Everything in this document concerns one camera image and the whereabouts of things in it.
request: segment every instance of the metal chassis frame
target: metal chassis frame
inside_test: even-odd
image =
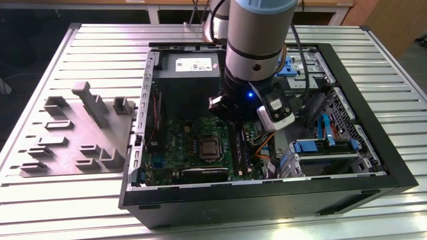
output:
[[[200,45],[200,43],[186,43],[186,45],[191,44]],[[327,215],[345,213],[383,195],[402,193],[410,188],[418,186],[415,177],[413,176],[398,150],[383,130],[381,122],[375,117],[333,46],[323,43],[311,45],[317,45],[319,49],[343,94],[346,95],[347,102],[355,113],[357,123],[362,125],[365,129],[365,133],[369,136],[375,152],[387,167],[389,175],[345,179],[319,179],[317,181],[266,181],[269,185],[226,185],[198,188],[166,187],[162,188],[162,190],[130,191],[131,189],[127,189],[128,176],[124,174],[119,208],[132,210],[131,213],[135,215],[135,209],[140,209],[142,211],[151,209],[151,211],[154,211],[154,209],[160,209],[162,205],[172,203],[216,200],[215,202],[220,205],[222,201],[230,199],[241,199],[245,201],[247,198],[254,197],[278,195],[297,196],[310,193],[337,191],[359,191],[361,194],[371,194],[370,197],[361,198],[361,200],[350,202],[351,204],[343,209],[335,208],[337,210],[334,210],[327,208],[318,212],[321,215]],[[124,169],[126,173],[128,172],[128,167],[130,159],[127,159],[127,166]],[[155,225],[150,225],[150,223],[146,225],[148,227],[158,227]]]

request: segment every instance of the wire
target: wire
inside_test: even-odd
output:
[[[218,3],[218,5],[215,6],[214,8],[214,11],[212,11],[212,14],[211,14],[211,19],[210,19],[210,37],[211,37],[211,40],[212,40],[212,43],[216,43],[218,42],[218,39],[215,38],[214,36],[214,17],[216,15],[216,12],[219,11],[223,3],[226,2],[226,0],[220,0],[220,2]]]
[[[287,59],[287,44],[283,45],[283,48],[282,48],[282,56],[281,56],[281,64],[279,66],[277,67],[275,71],[274,71],[274,74],[278,74],[281,73],[285,65],[286,65],[286,59]]]
[[[295,28],[294,22],[291,22],[291,29],[293,29],[293,32],[294,32],[295,41],[297,41],[297,45],[298,45],[298,51],[299,51],[299,55],[301,55],[302,67],[305,69],[306,92],[305,92],[305,95],[302,97],[302,100],[306,103],[307,98],[309,98],[309,91],[310,91],[310,76],[309,76],[307,62],[306,62],[306,57],[305,57],[305,52],[303,52],[303,47],[302,47],[302,41],[301,41],[299,33],[297,32],[297,28]]]
[[[192,4],[194,4],[194,9],[192,9],[192,10],[194,10],[195,13],[198,14],[198,18],[199,18],[200,23],[202,23],[203,19],[202,19],[202,17],[200,17],[200,12],[199,12],[199,9],[198,9],[199,0],[192,0]]]
[[[267,156],[267,155],[257,155],[255,157],[258,157],[261,159],[271,160],[270,156]]]
[[[208,9],[208,6],[210,6],[210,2],[211,2],[211,0],[207,0],[207,1],[206,1],[206,5],[204,5],[204,9],[203,9],[203,14],[202,14],[200,23],[202,23],[203,20],[206,19],[206,12],[207,12],[207,9]]]
[[[196,0],[196,2],[195,2],[195,0],[192,0],[194,9],[192,9],[192,12],[191,12],[191,17],[190,17],[190,21],[188,21],[187,27],[190,27],[190,26],[192,25],[192,23],[194,23],[195,13],[196,13],[196,11],[198,11],[198,2],[199,2],[199,0]]]
[[[261,151],[262,151],[262,148],[266,146],[266,144],[269,143],[269,140],[274,137],[275,135],[275,132],[273,134],[270,134],[270,136],[267,137],[267,139],[262,142],[261,146],[259,146],[259,149],[257,150],[255,152],[255,156],[259,155]]]
[[[270,132],[266,132],[263,135],[259,135],[259,136],[253,140],[253,143],[255,143],[258,140],[261,140],[262,138],[265,138],[269,134],[270,134]]]

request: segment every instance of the blue drive bracket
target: blue drive bracket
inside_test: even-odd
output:
[[[295,77],[299,73],[295,71],[293,66],[293,58],[286,56],[285,59],[285,66],[282,71],[277,74],[277,77]]]
[[[330,116],[327,114],[322,114],[318,118],[318,138],[323,139],[323,128],[322,123],[325,123],[325,130],[326,130],[326,139],[329,141],[330,146],[335,146],[333,129],[331,129],[331,122]]]

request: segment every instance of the white label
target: white label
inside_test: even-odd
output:
[[[273,173],[277,172],[277,167],[275,167],[275,165],[273,164],[273,162],[269,162],[267,168],[270,169],[270,171],[271,171]]]
[[[175,69],[176,72],[212,71],[211,58],[179,58]]]
[[[351,7],[354,4],[353,3],[337,3],[337,6],[349,6]]]

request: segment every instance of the ribbed metal surface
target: ribbed metal surface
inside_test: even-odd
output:
[[[419,186],[383,197],[345,215],[241,222],[151,231],[119,210],[122,174],[22,178],[30,157],[19,150],[34,143],[50,119],[48,96],[79,101],[70,87],[88,81],[108,102],[127,96],[136,103],[148,42],[200,42],[200,26],[84,24],[64,43],[15,127],[0,159],[0,236],[30,239],[107,237],[191,239],[425,239],[427,238],[427,104],[414,81],[358,27],[301,26],[305,43],[330,43],[378,116]],[[290,31],[289,42],[294,42]]]

